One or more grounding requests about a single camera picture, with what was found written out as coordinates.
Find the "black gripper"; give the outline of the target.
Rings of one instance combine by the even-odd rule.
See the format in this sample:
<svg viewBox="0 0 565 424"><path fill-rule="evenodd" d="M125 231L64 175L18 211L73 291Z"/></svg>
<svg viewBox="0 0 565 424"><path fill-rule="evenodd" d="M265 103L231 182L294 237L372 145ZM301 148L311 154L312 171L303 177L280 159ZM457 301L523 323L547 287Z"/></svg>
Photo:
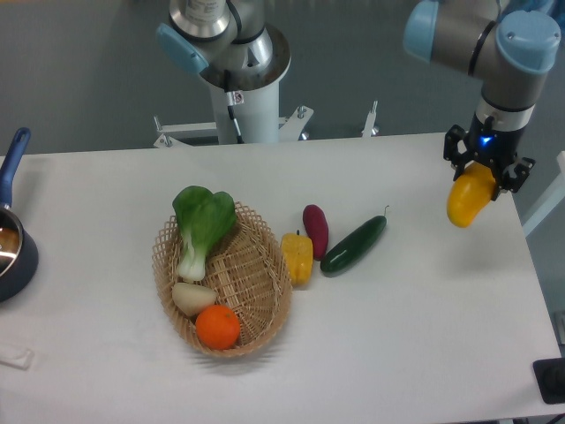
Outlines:
<svg viewBox="0 0 565 424"><path fill-rule="evenodd" d="M445 133L443 146L443 159L454 170L453 180L457 181L473 161L492 169L492 201L497 201L502 193L517 193L536 164L529 157L517 160L517 147L526 126L521 113L513 118L511 113L497 111L476 111L468 132L453 125Z"/></svg>

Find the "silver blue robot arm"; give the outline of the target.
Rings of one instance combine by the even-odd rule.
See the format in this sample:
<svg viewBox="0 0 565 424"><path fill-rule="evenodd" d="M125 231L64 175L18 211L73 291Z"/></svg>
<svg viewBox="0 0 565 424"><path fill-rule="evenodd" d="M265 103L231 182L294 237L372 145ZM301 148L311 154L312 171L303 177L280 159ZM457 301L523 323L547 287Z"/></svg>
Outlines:
<svg viewBox="0 0 565 424"><path fill-rule="evenodd" d="M501 1L422 1L403 34L407 53L482 81L471 126L453 126L443 156L461 179L472 163L495 181L491 198L517 192L534 161L517 145L561 42L541 11L505 13ZM162 51L207 84L222 144L277 142L279 83L290 67L284 35L265 19L261 1L173 1L158 26Z"/></svg>

